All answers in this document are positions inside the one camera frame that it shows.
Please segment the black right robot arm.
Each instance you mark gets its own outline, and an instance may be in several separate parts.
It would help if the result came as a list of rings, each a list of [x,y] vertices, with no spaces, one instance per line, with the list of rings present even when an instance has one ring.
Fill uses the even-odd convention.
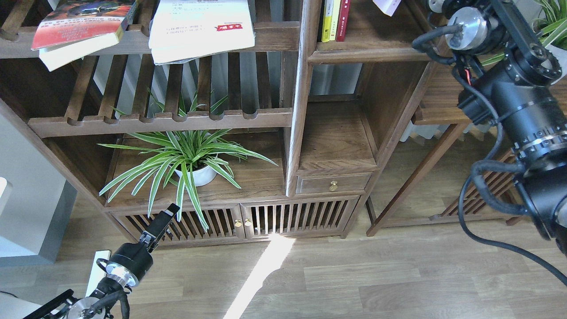
[[[460,192],[462,229],[472,240],[539,263],[565,284],[561,271],[533,253],[473,234],[463,212],[474,183],[486,204],[529,216],[545,240],[555,239],[566,252],[566,117],[549,91],[561,76],[559,61],[510,0],[427,0],[425,7],[449,21],[415,39],[413,48],[454,65],[452,75],[464,88],[458,107],[473,123],[497,127],[493,149],[472,165]]]

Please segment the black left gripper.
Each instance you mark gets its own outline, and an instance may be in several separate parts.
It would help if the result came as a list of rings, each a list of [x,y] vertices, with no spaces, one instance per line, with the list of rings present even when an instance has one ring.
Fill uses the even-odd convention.
[[[97,259],[99,268],[122,287],[133,288],[139,285],[140,280],[153,265],[151,252],[158,246],[168,224],[179,210],[179,206],[172,203],[166,210],[160,211],[142,232],[138,243],[121,245],[109,260]]]

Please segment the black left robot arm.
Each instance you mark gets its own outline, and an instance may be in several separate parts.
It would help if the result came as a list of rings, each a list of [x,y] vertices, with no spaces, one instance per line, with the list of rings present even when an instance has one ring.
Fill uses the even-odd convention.
[[[139,285],[153,265],[151,252],[158,246],[168,224],[180,211],[171,204],[150,222],[136,244],[121,245],[110,259],[97,259],[97,266],[105,273],[94,291],[87,297],[73,297],[68,289],[26,316],[27,319],[112,319],[111,309],[120,302],[122,318],[130,316],[128,293]]]

